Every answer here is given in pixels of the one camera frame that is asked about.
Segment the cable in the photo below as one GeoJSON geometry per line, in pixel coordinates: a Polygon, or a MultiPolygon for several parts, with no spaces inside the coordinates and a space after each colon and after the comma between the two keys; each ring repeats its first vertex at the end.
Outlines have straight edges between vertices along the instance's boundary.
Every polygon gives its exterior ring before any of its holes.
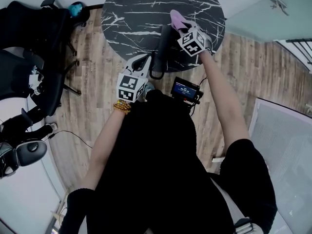
{"type": "MultiPolygon", "coordinates": [[[[201,84],[203,83],[203,81],[206,80],[206,79],[207,79],[207,77],[205,77],[203,80],[201,80],[201,82],[199,83],[199,86],[201,86],[201,84]]],[[[191,117],[193,116],[193,114],[194,114],[194,112],[195,112],[195,107],[196,107],[197,102],[199,102],[199,100],[197,100],[196,102],[194,102],[193,105],[191,106],[191,109],[192,109],[192,107],[193,107],[193,112],[192,112],[192,114],[191,114],[191,117]]]]}
{"type": "Polygon", "coordinates": [[[59,222],[60,225],[61,225],[60,216],[62,215],[62,212],[63,212],[65,209],[67,209],[67,207],[63,208],[63,210],[61,210],[60,213],[59,213],[58,222],[59,222]]]}
{"type": "Polygon", "coordinates": [[[203,80],[201,80],[201,82],[200,82],[200,84],[199,84],[199,86],[203,83],[203,81],[204,80],[206,80],[207,79],[207,77],[206,78],[204,78],[203,80]]]}
{"type": "Polygon", "coordinates": [[[61,130],[61,131],[56,132],[55,134],[51,134],[47,139],[53,138],[55,135],[57,135],[57,134],[60,133],[60,132],[68,132],[68,133],[71,133],[71,134],[75,135],[76,137],[78,137],[78,138],[79,138],[83,143],[85,143],[88,147],[93,148],[92,146],[89,146],[89,145],[88,145],[82,138],[80,138],[77,134],[74,134],[73,132],[67,131],[67,130],[61,130]]]}

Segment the blue object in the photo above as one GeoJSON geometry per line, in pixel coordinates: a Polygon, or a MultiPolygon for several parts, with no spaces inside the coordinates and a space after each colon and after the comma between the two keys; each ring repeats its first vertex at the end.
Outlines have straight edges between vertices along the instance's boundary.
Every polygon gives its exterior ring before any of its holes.
{"type": "Polygon", "coordinates": [[[70,16],[75,18],[80,14],[82,10],[82,4],[81,3],[75,4],[75,5],[72,4],[68,7],[68,9],[69,9],[70,16]]]}

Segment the black chair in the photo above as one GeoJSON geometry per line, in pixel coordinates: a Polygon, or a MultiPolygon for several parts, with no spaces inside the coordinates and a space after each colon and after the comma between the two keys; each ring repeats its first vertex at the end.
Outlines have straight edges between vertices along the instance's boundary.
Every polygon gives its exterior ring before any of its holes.
{"type": "Polygon", "coordinates": [[[77,51],[69,41],[74,21],[69,10],[57,8],[55,2],[45,0],[41,4],[42,9],[31,9],[13,1],[1,9],[0,49],[22,47],[53,66],[60,60],[60,49],[65,44],[76,56],[77,51]]]}
{"type": "Polygon", "coordinates": [[[5,50],[0,50],[0,100],[13,97],[27,98],[31,95],[34,103],[47,115],[52,116],[59,106],[63,89],[81,95],[64,84],[66,73],[73,67],[79,66],[79,61],[73,62],[65,70],[53,70],[40,65],[40,73],[43,75],[41,93],[36,95],[34,90],[28,87],[29,76],[34,64],[24,58],[17,57],[5,50]]]}

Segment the round table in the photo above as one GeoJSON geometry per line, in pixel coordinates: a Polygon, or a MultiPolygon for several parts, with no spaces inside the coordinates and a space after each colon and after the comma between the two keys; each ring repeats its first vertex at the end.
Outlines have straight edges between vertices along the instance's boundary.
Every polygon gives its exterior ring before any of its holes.
{"type": "MultiPolygon", "coordinates": [[[[218,0],[106,0],[101,24],[107,42],[125,60],[152,53],[159,43],[162,25],[170,25],[170,11],[193,20],[213,41],[213,52],[222,43],[225,18],[218,0]]],[[[165,72],[188,70],[200,65],[198,55],[190,57],[177,41],[170,45],[165,72]]],[[[154,71],[160,71],[155,65],[154,71]]]]}

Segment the wooden floor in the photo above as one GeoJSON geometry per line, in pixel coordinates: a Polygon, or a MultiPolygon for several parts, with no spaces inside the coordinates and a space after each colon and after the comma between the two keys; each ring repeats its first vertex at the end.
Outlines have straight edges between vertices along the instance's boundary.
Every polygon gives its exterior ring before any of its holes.
{"type": "MultiPolygon", "coordinates": [[[[116,101],[116,82],[123,69],[122,60],[105,41],[100,27],[101,10],[92,10],[85,28],[78,27],[72,42],[78,51],[80,66],[68,74],[67,84],[80,89],[76,97],[64,91],[62,107],[47,121],[56,121],[60,130],[68,130],[93,145],[116,101]]],[[[226,34],[214,56],[238,93],[249,126],[256,97],[267,99],[300,112],[305,103],[312,104],[312,76],[291,54],[276,43],[259,44],[253,40],[226,34]]],[[[199,84],[205,78],[202,66],[192,70],[165,74],[156,88],[170,93],[174,78],[182,77],[199,84]]],[[[207,171],[215,171],[212,157],[224,154],[222,130],[210,89],[205,80],[204,96],[196,106],[193,121],[197,131],[197,155],[207,171]]],[[[64,185],[72,190],[84,177],[90,148],[70,133],[59,133],[50,140],[53,157],[64,185]]]]}

